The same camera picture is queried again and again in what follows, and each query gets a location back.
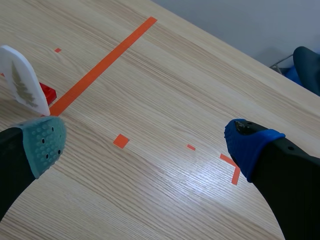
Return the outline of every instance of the green tree print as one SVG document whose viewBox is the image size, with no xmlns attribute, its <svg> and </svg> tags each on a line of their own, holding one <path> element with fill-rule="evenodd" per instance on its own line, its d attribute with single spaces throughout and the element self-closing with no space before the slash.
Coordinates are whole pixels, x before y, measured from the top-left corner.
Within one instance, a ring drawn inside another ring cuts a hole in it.
<svg viewBox="0 0 320 240">
<path fill-rule="evenodd" d="M 28 88 L 21 81 L 21 78 L 19 76 L 16 66 L 14 65 L 14 62 L 12 62 L 12 78 L 16 87 L 16 93 L 20 96 L 20 98 L 25 100 L 26 104 L 30 105 L 31 107 L 37 107 L 38 105 L 34 103 L 35 98 L 33 97 L 32 93 L 28 92 Z"/>
</svg>

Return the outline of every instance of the blue gripper pad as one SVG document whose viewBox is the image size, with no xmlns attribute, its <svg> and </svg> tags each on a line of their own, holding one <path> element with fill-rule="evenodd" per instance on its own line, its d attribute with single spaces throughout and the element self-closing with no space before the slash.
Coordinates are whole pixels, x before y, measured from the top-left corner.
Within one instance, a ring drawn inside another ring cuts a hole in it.
<svg viewBox="0 0 320 240">
<path fill-rule="evenodd" d="M 252 183 L 252 173 L 261 151 L 268 143 L 279 138 L 285 138 L 286 135 L 273 129 L 244 135 L 237 131 L 236 121 L 245 121 L 245 119 L 233 119 L 225 126 L 224 138 L 226 146 L 247 181 Z"/>
<path fill-rule="evenodd" d="M 25 155 L 38 179 L 63 153 L 67 136 L 65 124 L 57 116 L 43 116 L 13 127 L 22 129 Z"/>
</svg>

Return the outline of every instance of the orange tape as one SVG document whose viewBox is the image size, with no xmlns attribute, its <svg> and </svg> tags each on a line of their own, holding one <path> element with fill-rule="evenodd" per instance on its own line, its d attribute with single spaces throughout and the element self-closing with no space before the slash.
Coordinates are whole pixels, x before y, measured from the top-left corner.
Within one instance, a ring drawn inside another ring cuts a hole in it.
<svg viewBox="0 0 320 240">
<path fill-rule="evenodd" d="M 231 183 L 234 185 L 237 185 L 240 177 L 240 172 L 241 172 L 240 168 L 235 164 L 235 162 L 231 158 L 227 157 L 226 155 L 223 155 L 222 153 L 220 154 L 220 158 L 226 161 L 228 164 L 231 164 L 232 166 L 235 167 Z"/>
<path fill-rule="evenodd" d="M 187 148 L 190 148 L 190 149 L 193 150 L 193 151 L 196 150 L 196 148 L 195 148 L 194 146 L 190 145 L 190 144 L 187 145 Z"/>
<path fill-rule="evenodd" d="M 122 134 L 119 134 L 115 140 L 113 141 L 113 144 L 116 145 L 117 147 L 123 149 L 127 143 L 129 142 L 129 138 L 123 136 Z"/>
<path fill-rule="evenodd" d="M 113 49 L 104 59 L 92 68 L 82 79 L 69 89 L 51 107 L 52 116 L 59 116 L 66 108 L 79 97 L 111 64 L 113 64 L 132 44 L 134 44 L 157 20 L 149 17 L 131 35 Z"/>
<path fill-rule="evenodd" d="M 241 170 L 240 168 L 237 166 L 234 170 L 234 173 L 233 173 L 233 176 L 232 176 L 232 180 L 231 180 L 231 183 L 234 184 L 234 185 L 237 185 L 238 184 L 238 180 L 239 180 L 239 177 L 240 177 L 240 173 L 241 173 Z"/>
<path fill-rule="evenodd" d="M 232 166 L 238 168 L 238 166 L 235 164 L 235 162 L 234 162 L 231 158 L 227 157 L 226 155 L 223 155 L 223 154 L 221 153 L 221 154 L 220 154 L 220 158 L 221 158 L 222 160 L 226 161 L 228 164 L 231 164 Z"/>
</svg>

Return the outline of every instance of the orange tape square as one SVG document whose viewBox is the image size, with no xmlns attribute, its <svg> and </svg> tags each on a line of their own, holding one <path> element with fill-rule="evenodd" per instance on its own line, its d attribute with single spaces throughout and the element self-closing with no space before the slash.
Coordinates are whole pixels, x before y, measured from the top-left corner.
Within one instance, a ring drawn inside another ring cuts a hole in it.
<svg viewBox="0 0 320 240">
<path fill-rule="evenodd" d="M 113 144 L 116 145 L 117 147 L 123 149 L 127 143 L 129 142 L 129 138 L 123 136 L 122 134 L 119 134 L 115 140 L 113 141 Z"/>
</svg>

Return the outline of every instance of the teal gripper pad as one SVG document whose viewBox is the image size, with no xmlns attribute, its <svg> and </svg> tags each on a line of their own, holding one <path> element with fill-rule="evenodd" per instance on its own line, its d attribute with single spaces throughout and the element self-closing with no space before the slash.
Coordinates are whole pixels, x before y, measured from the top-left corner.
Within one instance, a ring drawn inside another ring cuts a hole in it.
<svg viewBox="0 0 320 240">
<path fill-rule="evenodd" d="M 65 124 L 57 116 L 43 116 L 13 127 L 22 129 L 24 152 L 34 177 L 38 179 L 64 151 Z"/>
</svg>

